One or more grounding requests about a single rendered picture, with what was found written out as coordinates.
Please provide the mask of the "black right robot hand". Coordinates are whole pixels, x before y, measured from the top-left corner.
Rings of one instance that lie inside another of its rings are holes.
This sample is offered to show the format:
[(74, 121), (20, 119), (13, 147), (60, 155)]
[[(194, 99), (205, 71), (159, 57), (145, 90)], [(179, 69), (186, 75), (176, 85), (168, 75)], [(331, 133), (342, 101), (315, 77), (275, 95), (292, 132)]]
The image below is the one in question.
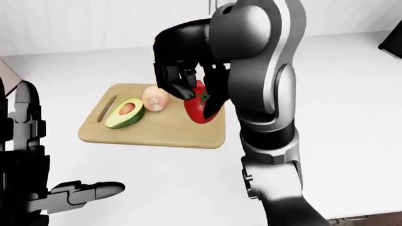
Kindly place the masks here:
[(196, 98), (196, 67), (204, 70), (209, 96), (203, 116), (210, 119), (229, 100), (229, 69), (217, 63), (209, 45), (209, 19), (179, 24), (161, 31), (153, 45), (157, 86), (182, 100)]

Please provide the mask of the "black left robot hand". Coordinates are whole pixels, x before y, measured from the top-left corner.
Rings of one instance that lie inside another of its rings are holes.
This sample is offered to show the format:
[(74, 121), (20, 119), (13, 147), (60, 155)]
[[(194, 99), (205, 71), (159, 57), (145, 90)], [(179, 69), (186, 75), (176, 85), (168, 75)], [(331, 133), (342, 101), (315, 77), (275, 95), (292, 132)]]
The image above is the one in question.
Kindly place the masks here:
[(40, 140), (46, 122), (36, 87), (25, 80), (17, 88), (14, 112), (8, 111), (0, 79), (0, 226), (49, 226), (49, 215), (84, 207), (125, 190), (120, 182), (64, 182), (47, 188), (50, 157)]

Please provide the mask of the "wooden cutting board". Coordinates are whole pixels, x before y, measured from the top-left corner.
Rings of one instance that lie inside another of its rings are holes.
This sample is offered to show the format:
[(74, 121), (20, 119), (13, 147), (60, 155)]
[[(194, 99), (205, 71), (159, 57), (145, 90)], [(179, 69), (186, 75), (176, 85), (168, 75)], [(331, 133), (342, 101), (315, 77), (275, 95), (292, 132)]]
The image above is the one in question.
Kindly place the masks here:
[(146, 112), (136, 124), (122, 129), (105, 126), (107, 117), (123, 101), (139, 98), (149, 84), (115, 84), (102, 96), (81, 125), (78, 136), (88, 143), (137, 144), (179, 148), (219, 148), (225, 141), (225, 110), (210, 122), (193, 122), (183, 101), (170, 97), (165, 110)]

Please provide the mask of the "halved green avocado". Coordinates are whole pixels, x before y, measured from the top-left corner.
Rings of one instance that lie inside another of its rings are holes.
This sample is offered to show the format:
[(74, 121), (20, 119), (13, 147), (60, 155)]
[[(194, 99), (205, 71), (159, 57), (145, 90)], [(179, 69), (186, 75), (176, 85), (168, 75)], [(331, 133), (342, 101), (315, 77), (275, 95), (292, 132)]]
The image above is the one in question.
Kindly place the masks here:
[(109, 114), (105, 126), (109, 129), (128, 127), (139, 122), (144, 115), (145, 107), (141, 99), (127, 99)]

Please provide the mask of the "black object at counter edge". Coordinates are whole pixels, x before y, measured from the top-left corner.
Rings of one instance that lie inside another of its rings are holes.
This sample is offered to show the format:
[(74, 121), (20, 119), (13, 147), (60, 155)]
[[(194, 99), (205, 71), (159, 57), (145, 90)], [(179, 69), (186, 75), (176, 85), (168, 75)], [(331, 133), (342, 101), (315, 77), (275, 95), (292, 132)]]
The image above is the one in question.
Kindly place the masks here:
[(402, 20), (396, 25), (378, 48), (402, 59)]

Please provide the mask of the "red tomato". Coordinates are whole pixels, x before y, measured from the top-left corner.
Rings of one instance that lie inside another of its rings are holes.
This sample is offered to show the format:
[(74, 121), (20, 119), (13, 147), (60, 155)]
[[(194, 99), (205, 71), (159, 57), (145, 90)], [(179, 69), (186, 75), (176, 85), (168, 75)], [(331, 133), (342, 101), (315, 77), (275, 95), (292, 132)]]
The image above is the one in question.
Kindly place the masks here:
[(205, 85), (201, 80), (197, 80), (197, 84), (195, 88), (193, 88), (193, 91), (195, 92), (195, 97), (190, 100), (185, 100), (184, 108), (193, 122), (197, 124), (206, 124), (217, 115), (217, 113), (215, 113), (209, 118), (204, 117), (205, 103), (210, 98), (210, 95), (207, 93)]

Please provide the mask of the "beige box corner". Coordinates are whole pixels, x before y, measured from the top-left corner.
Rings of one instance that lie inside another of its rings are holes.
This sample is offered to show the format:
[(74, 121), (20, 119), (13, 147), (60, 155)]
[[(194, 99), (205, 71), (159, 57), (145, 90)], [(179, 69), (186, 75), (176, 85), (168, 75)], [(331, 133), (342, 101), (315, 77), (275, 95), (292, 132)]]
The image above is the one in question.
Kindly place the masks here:
[(9, 96), (23, 80), (13, 69), (0, 59), (0, 78), (2, 80), (5, 95)]

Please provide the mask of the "pale halved onion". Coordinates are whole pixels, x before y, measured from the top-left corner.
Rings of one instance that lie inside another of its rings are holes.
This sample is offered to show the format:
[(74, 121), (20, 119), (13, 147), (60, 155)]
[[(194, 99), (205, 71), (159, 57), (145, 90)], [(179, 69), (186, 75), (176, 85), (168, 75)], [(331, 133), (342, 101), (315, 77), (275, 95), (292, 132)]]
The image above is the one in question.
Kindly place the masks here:
[(163, 110), (169, 103), (170, 95), (158, 86), (149, 86), (141, 94), (145, 108), (151, 112)]

